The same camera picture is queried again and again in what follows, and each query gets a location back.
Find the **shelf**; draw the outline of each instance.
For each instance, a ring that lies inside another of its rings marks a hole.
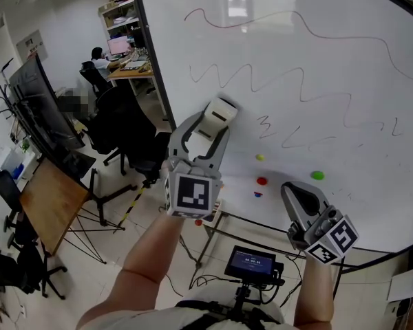
[[[109,9],[107,9],[107,10],[104,11],[104,12],[101,12],[101,14],[107,14],[108,12],[113,11],[113,10],[116,10],[117,8],[121,8],[121,7],[123,7],[123,6],[129,5],[129,4],[133,3],[134,1],[135,1],[135,0],[127,0],[127,1],[124,1],[123,3],[120,3],[120,4],[118,4],[118,5],[116,5],[116,6],[112,7],[112,8],[109,8]]]
[[[139,18],[136,17],[135,19],[131,19],[129,21],[125,21],[125,22],[122,22],[122,23],[118,23],[117,25],[113,25],[111,27],[108,27],[107,30],[114,30],[115,28],[121,27],[123,25],[129,25],[130,23],[135,23],[135,22],[138,22],[138,21],[139,21]]]

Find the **wavy line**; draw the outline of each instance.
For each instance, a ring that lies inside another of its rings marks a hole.
[[[313,36],[317,37],[317,38],[330,39],[330,40],[368,39],[368,40],[381,41],[381,42],[385,45],[385,48],[387,49],[388,57],[389,57],[389,59],[390,59],[390,62],[391,62],[391,64],[392,64],[393,68],[394,68],[395,70],[397,70],[397,71],[398,71],[400,74],[402,74],[403,76],[405,76],[405,77],[407,77],[407,78],[409,78],[410,80],[413,81],[413,77],[408,76],[407,74],[405,74],[404,72],[402,72],[402,71],[394,64],[392,55],[391,55],[391,53],[390,53],[390,48],[388,47],[387,42],[386,42],[384,39],[378,38],[378,37],[376,37],[376,36],[321,36],[321,35],[318,35],[318,34],[315,34],[314,32],[312,32],[312,30],[310,30],[308,24],[307,24],[306,21],[304,20],[304,17],[303,17],[298,11],[294,11],[294,10],[273,12],[273,13],[267,14],[267,15],[265,15],[265,16],[259,17],[259,18],[257,18],[257,19],[251,19],[250,21],[247,21],[247,22],[238,23],[238,24],[236,24],[236,25],[226,25],[226,26],[222,26],[222,25],[215,25],[214,23],[210,22],[210,21],[207,19],[207,16],[206,16],[206,14],[205,14],[205,10],[204,10],[203,8],[196,8],[196,9],[194,9],[193,11],[191,11],[190,13],[188,13],[188,15],[185,16],[184,21],[186,21],[187,18],[188,18],[191,14],[193,14],[194,12],[196,12],[196,11],[202,11],[203,16],[204,16],[204,19],[205,19],[205,21],[206,21],[209,25],[212,25],[212,26],[215,27],[215,28],[221,28],[221,29],[234,28],[234,27],[239,27],[239,26],[241,26],[241,25],[248,25],[249,23],[256,22],[256,21],[259,21],[259,20],[261,20],[261,19],[265,19],[266,17],[271,17],[271,16],[274,16],[274,15],[276,15],[276,14],[286,14],[286,13],[287,13],[287,14],[296,14],[296,15],[301,19],[301,21],[302,21],[303,24],[304,24],[304,27],[306,27],[306,29],[308,30],[308,32],[309,32],[310,34],[312,34]]]
[[[323,140],[329,140],[330,138],[336,138],[336,137],[330,136],[330,137],[321,138],[320,140],[316,140],[316,141],[314,141],[314,142],[312,142],[312,143],[298,144],[298,145],[296,145],[296,146],[285,146],[284,144],[286,143],[286,141],[288,141],[288,140],[295,134],[295,132],[297,132],[297,131],[300,129],[300,127],[301,127],[301,125],[298,126],[297,129],[296,129],[295,131],[293,131],[293,132],[282,142],[282,148],[288,149],[288,148],[299,148],[299,147],[301,147],[301,146],[307,146],[307,147],[308,147],[308,150],[310,151],[310,147],[311,147],[312,145],[314,145],[314,144],[316,144],[316,143],[318,143],[318,142],[321,142],[321,141],[323,141]]]
[[[401,132],[401,133],[398,133],[398,134],[395,134],[394,130],[395,130],[395,128],[396,128],[396,125],[398,124],[398,118],[394,118],[394,119],[395,119],[395,121],[394,121],[392,136],[393,136],[393,137],[397,137],[397,136],[401,135],[402,132]]]
[[[266,115],[266,116],[262,116],[262,117],[257,119],[257,121],[260,120],[260,119],[263,119],[260,122],[260,125],[262,125],[262,124],[267,124],[268,125],[267,128],[263,131],[263,133],[259,136],[259,139],[266,138],[266,137],[269,137],[270,135],[277,134],[277,132],[274,132],[274,133],[271,133],[271,134],[268,134],[268,135],[264,135],[271,127],[271,124],[269,122],[265,122],[268,118],[269,118],[269,116]]]
[[[256,93],[256,92],[258,92],[260,89],[265,88],[267,85],[271,84],[272,82],[274,82],[274,81],[277,80],[277,79],[280,79],[281,77],[285,76],[286,74],[289,74],[289,73],[291,73],[291,72],[293,72],[293,71],[300,71],[300,72],[301,72],[301,82],[300,82],[300,90],[299,90],[299,100],[300,100],[300,102],[310,102],[310,101],[312,101],[312,100],[321,99],[321,98],[324,98],[324,97],[326,97],[326,96],[346,95],[346,96],[349,97],[349,102],[348,102],[348,105],[347,105],[347,107],[346,107],[346,111],[344,112],[344,116],[343,116],[343,125],[344,125],[345,128],[350,129],[350,128],[352,128],[352,127],[359,127],[359,126],[362,126],[362,125],[364,125],[364,124],[380,124],[380,125],[381,125],[381,131],[384,130],[384,122],[380,122],[380,121],[362,122],[361,124],[355,124],[355,125],[350,125],[350,126],[346,124],[347,113],[349,112],[350,103],[352,102],[352,94],[350,94],[350,93],[344,93],[344,92],[340,92],[340,93],[328,93],[328,94],[323,94],[322,96],[317,96],[317,97],[315,97],[315,98],[311,98],[311,99],[304,100],[304,99],[302,98],[303,84],[304,84],[304,69],[303,69],[302,67],[296,67],[296,68],[290,69],[290,70],[288,70],[288,71],[286,71],[286,72],[283,72],[283,73],[281,73],[280,75],[278,75],[278,76],[276,76],[276,77],[268,80],[268,81],[265,82],[262,86],[260,86],[260,87],[258,87],[258,88],[254,88],[254,86],[253,86],[253,66],[252,66],[251,64],[248,64],[248,63],[247,63],[247,64],[241,66],[236,72],[234,72],[234,74],[233,74],[223,85],[222,85],[222,81],[220,80],[219,67],[218,67],[217,64],[214,63],[214,64],[212,64],[210,67],[208,67],[208,68],[206,69],[206,71],[205,71],[197,80],[194,79],[193,74],[191,73],[191,65],[190,65],[190,66],[189,66],[189,68],[190,68],[190,77],[191,77],[192,81],[193,81],[194,83],[199,82],[212,67],[215,67],[215,69],[216,69],[216,72],[217,72],[217,75],[218,75],[218,81],[219,81],[219,86],[220,86],[220,88],[225,88],[225,87],[228,85],[228,83],[230,83],[231,79],[233,79],[233,77],[240,72],[240,70],[244,69],[245,67],[248,67],[248,68],[249,68],[249,71],[250,71],[249,82],[250,82],[250,86],[251,86],[251,91],[252,91],[253,93]]]

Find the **computer monitor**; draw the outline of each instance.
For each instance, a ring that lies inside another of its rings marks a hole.
[[[118,55],[129,51],[130,44],[127,42],[127,36],[120,36],[119,38],[110,39],[107,41],[109,45],[110,54]]]
[[[51,151],[84,147],[72,123],[61,113],[58,100],[38,55],[30,57],[10,78],[9,100],[31,135]]]

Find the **desk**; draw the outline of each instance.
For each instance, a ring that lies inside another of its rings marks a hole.
[[[46,250],[54,255],[89,193],[44,159],[20,196],[20,202]]]
[[[159,88],[156,84],[156,79],[154,78],[153,71],[148,70],[146,72],[139,72],[140,70],[141,68],[123,71],[121,68],[119,68],[116,71],[113,71],[107,78],[112,82],[112,85],[114,87],[116,87],[116,82],[115,82],[116,80],[129,80],[130,86],[133,89],[133,93],[135,96],[138,96],[138,92],[133,83],[133,80],[141,79],[141,78],[150,78],[151,81],[153,82],[153,86],[156,89],[156,93],[158,94],[159,104],[162,109],[162,112],[164,113],[164,116],[167,116],[167,113],[164,108],[164,103],[162,102],[162,98],[160,97]]]

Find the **whiteboard frame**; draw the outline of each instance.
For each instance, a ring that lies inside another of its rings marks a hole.
[[[407,0],[390,0],[392,3],[394,3],[395,5],[398,5],[400,8],[402,8],[403,10],[405,10],[406,12],[410,13],[413,16],[413,5],[411,3],[409,3]],[[165,111],[167,112],[167,118],[169,121],[169,124],[171,126],[171,130],[174,131],[176,129],[176,122],[174,120],[174,116],[173,116],[173,112],[171,111],[171,105],[167,96],[167,90],[165,89],[165,85],[164,85],[164,81],[162,79],[162,74],[160,73],[160,68],[159,68],[159,62],[156,56],[156,52],[153,46],[153,40],[150,34],[150,30],[149,30],[149,26],[148,26],[148,21],[147,21],[147,16],[145,14],[145,8],[144,8],[144,4],[143,4],[143,0],[135,0],[134,1],[134,5],[135,5],[135,9],[138,12],[138,16],[139,16],[139,24],[142,30],[142,35],[144,36],[144,40],[145,40],[145,45],[147,47],[147,50],[149,52],[149,57],[150,57],[150,61],[151,61],[151,66],[153,68],[153,72],[154,72],[154,76],[156,79],[156,86],[158,87],[158,91],[160,92],[161,98],[162,98],[162,102],[165,108]],[[388,252],[388,251],[381,251],[381,250],[370,250],[368,248],[362,248],[362,247],[354,247],[354,249],[358,249],[358,250],[368,250],[371,252],[381,252],[381,253],[387,253],[387,257],[389,257],[390,255],[394,255],[394,256],[398,256],[404,252],[407,252],[408,250],[411,250],[413,248],[413,244],[411,246],[408,246],[406,248],[403,248],[402,250],[398,251],[398,252]],[[390,258],[385,258],[385,257],[381,257],[379,259],[383,259],[382,261],[388,260]],[[378,263],[380,263],[381,261],[374,263],[375,261],[371,261],[367,267],[369,266],[373,266],[376,265]]]

